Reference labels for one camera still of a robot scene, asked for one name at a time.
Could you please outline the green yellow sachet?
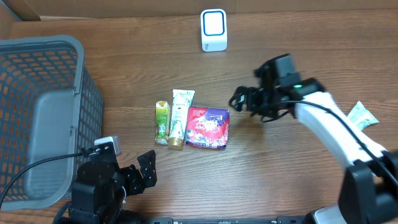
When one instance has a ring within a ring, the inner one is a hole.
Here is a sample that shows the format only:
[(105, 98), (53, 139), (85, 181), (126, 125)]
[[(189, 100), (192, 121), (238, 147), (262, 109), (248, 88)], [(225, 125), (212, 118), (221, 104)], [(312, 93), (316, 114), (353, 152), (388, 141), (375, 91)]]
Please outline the green yellow sachet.
[(157, 101), (155, 104), (156, 134), (155, 142), (167, 145), (170, 134), (170, 105), (167, 101)]

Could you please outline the red purple pad package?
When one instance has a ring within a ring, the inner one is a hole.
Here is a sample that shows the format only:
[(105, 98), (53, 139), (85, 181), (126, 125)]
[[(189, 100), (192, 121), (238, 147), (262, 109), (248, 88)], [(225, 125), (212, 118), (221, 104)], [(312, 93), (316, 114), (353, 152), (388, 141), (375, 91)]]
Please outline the red purple pad package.
[(229, 111), (191, 106), (188, 109), (185, 144), (191, 147), (224, 149), (229, 137)]

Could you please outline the white shampoo tube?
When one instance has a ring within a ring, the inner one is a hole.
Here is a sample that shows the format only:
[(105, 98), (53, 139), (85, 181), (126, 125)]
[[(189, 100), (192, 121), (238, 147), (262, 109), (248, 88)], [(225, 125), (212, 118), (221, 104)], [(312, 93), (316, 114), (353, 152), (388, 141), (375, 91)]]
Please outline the white shampoo tube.
[(194, 90), (173, 90), (171, 129), (168, 141), (169, 149), (183, 149), (188, 111), (192, 105), (194, 95)]

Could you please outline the teal wipes packet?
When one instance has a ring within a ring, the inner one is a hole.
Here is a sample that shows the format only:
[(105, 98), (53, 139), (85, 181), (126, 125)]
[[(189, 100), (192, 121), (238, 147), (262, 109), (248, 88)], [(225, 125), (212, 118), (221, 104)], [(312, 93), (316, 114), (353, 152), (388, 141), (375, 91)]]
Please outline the teal wipes packet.
[(355, 104), (347, 117), (361, 131), (368, 126), (379, 122), (360, 101)]

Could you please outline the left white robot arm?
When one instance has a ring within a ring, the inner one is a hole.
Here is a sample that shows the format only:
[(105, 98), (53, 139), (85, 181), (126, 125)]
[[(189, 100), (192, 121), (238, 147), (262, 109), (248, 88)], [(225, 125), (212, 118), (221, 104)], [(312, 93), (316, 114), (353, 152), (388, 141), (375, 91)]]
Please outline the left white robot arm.
[(82, 164), (72, 183), (72, 198), (53, 219), (54, 223), (147, 223), (137, 212), (123, 209), (128, 196), (138, 195), (157, 182), (156, 153), (150, 150), (133, 164), (121, 168), (111, 143), (81, 150), (90, 160)]

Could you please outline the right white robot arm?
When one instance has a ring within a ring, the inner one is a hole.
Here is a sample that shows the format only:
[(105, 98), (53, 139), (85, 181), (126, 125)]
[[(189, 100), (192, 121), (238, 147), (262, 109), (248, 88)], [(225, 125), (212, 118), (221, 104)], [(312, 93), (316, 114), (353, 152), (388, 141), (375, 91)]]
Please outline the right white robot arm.
[(291, 54), (268, 60), (253, 73), (259, 85), (237, 87), (230, 107), (259, 115), (263, 123), (290, 113), (316, 135), (344, 172), (337, 204), (289, 222), (385, 223), (396, 219), (397, 153), (388, 152), (358, 129), (317, 79), (302, 79)]

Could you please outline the white barcode scanner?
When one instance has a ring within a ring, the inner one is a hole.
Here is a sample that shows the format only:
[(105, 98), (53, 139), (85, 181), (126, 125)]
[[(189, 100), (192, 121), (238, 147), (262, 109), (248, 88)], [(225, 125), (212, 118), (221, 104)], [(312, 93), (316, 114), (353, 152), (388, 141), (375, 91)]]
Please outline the white barcode scanner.
[(204, 52), (220, 52), (227, 49), (227, 17), (222, 9), (206, 9), (200, 14), (201, 47)]

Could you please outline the grey plastic basket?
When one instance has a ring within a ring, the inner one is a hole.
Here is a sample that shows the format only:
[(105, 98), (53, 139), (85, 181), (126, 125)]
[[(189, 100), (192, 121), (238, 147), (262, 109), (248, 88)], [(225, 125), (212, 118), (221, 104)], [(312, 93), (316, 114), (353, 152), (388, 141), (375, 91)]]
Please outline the grey plastic basket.
[(69, 35), (1, 42), (2, 210), (39, 209), (70, 195), (102, 135), (104, 101)]

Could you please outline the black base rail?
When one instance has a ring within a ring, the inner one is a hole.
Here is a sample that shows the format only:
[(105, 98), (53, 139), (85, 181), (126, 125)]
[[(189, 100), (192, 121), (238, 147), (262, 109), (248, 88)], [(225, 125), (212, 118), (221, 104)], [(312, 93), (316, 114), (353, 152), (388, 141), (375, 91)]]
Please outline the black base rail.
[(147, 224), (303, 224), (305, 216), (279, 216), (276, 218), (230, 219), (173, 219), (168, 217), (147, 218)]

